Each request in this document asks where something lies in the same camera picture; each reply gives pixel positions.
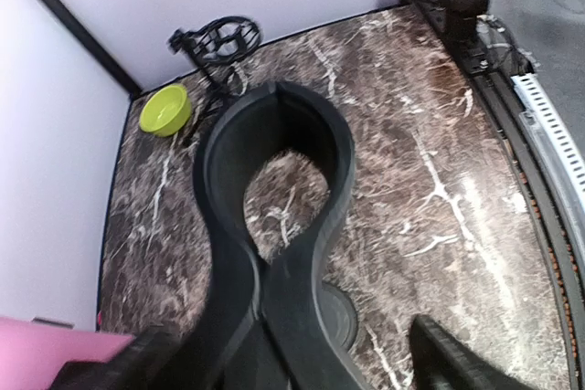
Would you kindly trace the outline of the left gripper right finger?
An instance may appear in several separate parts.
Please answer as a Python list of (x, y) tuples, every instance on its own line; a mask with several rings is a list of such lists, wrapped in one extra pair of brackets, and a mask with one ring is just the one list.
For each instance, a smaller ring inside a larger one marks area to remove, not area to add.
[(527, 389), (460, 343), (426, 314), (409, 329), (414, 380), (419, 389)]

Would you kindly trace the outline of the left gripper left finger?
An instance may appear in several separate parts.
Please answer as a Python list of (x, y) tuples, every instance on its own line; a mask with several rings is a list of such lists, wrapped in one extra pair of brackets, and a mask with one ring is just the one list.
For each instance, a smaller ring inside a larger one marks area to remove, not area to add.
[(178, 351), (180, 337), (163, 326), (152, 326), (105, 363), (67, 361), (50, 389), (149, 389)]

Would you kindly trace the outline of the black round-base stand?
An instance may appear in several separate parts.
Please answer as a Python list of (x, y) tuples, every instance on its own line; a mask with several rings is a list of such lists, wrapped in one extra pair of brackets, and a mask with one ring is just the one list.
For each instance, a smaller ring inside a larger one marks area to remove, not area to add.
[[(328, 196), (314, 219), (264, 258), (244, 204), (250, 182), (293, 151), (320, 171)], [(363, 375), (327, 330), (326, 259), (344, 226), (356, 176), (355, 147), (342, 114), (325, 97), (289, 81), (239, 98), (198, 145), (193, 186), (209, 237), (206, 308), (192, 336), (186, 382), (196, 389), (364, 389)]]

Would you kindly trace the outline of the black tripod shock-mount stand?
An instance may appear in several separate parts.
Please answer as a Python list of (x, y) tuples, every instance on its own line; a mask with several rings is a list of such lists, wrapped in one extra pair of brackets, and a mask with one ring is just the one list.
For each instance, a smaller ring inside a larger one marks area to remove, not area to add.
[(183, 140), (185, 147), (206, 119), (223, 113), (237, 99), (229, 86), (235, 64), (251, 56), (261, 41), (260, 26), (245, 16), (223, 16), (198, 30), (178, 28), (168, 38), (170, 50), (184, 54), (207, 81), (207, 96)]

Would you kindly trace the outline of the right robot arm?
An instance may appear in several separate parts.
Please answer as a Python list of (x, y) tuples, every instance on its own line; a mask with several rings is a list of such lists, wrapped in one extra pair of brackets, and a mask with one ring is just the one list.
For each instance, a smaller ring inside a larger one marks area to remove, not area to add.
[(463, 42), (476, 39), (477, 17), (484, 15), (490, 0), (439, 0), (445, 11), (444, 34)]

